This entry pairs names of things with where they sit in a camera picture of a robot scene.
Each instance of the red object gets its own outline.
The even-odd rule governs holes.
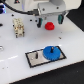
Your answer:
[[[47,30],[54,30],[55,26],[52,22],[47,22],[47,24],[45,25],[45,29]]]

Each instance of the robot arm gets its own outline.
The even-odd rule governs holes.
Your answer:
[[[40,15],[41,17],[47,17],[51,15],[58,15],[58,22],[62,24],[64,15],[66,15],[68,10],[76,9],[80,6],[81,0],[19,0],[20,3],[14,3],[15,0],[7,0],[9,5],[4,3],[9,9],[28,15]],[[24,4],[24,11],[17,11],[16,9],[22,9],[22,4]]]

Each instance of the black cable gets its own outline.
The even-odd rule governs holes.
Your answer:
[[[28,15],[33,15],[33,11],[28,11],[28,12],[23,12],[20,10],[16,10],[14,8],[12,8],[11,6],[9,6],[7,3],[5,3],[5,1],[1,0],[3,4],[5,4],[6,7],[8,7],[10,10],[15,11],[17,13],[21,13],[21,14],[28,14]]]

